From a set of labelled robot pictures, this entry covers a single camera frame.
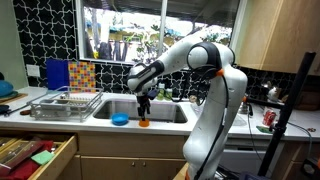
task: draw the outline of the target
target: kitchen counter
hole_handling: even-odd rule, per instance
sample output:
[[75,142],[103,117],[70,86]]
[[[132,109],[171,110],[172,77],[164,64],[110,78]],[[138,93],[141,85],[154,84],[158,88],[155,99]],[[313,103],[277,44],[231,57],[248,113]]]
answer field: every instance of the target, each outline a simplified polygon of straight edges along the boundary
[[[47,92],[45,88],[26,87],[19,90],[20,93],[27,93],[28,96],[11,102],[8,105],[11,109],[16,109],[26,104],[26,102],[43,95]],[[114,94],[104,93],[102,101],[108,99],[135,99],[134,95],[129,94]],[[197,115],[193,111],[189,102],[179,103],[182,111],[188,119],[187,123],[174,124],[163,122],[150,122],[150,126],[142,128],[138,125],[138,121],[129,121],[124,126],[115,126],[110,120],[96,119],[93,117],[95,111],[84,122],[75,120],[35,120],[29,116],[21,116],[18,112],[13,113],[10,117],[0,116],[0,127],[2,128],[16,128],[28,130],[57,130],[57,131],[97,131],[97,132],[127,132],[127,133],[148,133],[148,134],[166,134],[166,135],[189,135],[192,131],[196,121]],[[253,107],[254,115],[250,118],[251,132],[255,139],[270,139],[271,135],[261,133],[256,126],[262,126],[263,109],[259,106]],[[320,111],[297,111],[294,110],[290,117],[290,122],[304,128],[316,128],[316,132],[312,132],[313,141],[320,141],[320,125],[319,125]],[[248,126],[247,115],[238,114],[235,119],[235,125],[229,131],[229,137],[233,138],[250,138],[250,131]],[[287,125],[287,131],[283,140],[307,141],[308,136],[301,130]]]

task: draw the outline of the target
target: kitchen sink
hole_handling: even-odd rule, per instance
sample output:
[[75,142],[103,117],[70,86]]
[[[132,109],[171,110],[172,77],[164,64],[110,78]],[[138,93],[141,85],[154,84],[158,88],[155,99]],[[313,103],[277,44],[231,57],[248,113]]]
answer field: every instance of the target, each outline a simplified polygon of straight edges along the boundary
[[[139,120],[137,108],[139,104],[134,100],[107,100],[93,115],[97,119],[110,119],[114,113],[127,113],[129,120]],[[151,101],[150,114],[146,118],[154,122],[186,123],[187,118],[178,104]]]

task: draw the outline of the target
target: red can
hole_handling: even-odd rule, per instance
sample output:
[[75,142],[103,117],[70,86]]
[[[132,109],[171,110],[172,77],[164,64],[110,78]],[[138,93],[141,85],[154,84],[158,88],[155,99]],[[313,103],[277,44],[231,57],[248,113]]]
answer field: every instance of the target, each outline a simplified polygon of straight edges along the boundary
[[266,126],[270,126],[274,119],[276,118],[277,114],[273,111],[267,111],[266,114],[264,115],[262,124],[266,125]]

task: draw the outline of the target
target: upper cabinet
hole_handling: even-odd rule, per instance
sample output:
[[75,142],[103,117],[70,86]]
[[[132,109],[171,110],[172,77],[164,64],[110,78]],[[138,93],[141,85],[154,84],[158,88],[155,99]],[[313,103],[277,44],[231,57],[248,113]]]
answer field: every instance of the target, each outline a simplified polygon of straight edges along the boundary
[[319,0],[248,0],[247,11],[240,66],[296,73],[304,53],[313,51],[309,74],[320,75]]

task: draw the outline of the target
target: wire dish rack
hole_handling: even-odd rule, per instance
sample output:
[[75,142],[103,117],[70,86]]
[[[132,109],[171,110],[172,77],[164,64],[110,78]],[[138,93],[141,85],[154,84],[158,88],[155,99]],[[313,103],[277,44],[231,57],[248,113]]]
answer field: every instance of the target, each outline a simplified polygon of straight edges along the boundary
[[36,120],[83,122],[102,102],[102,89],[63,86],[28,102]]

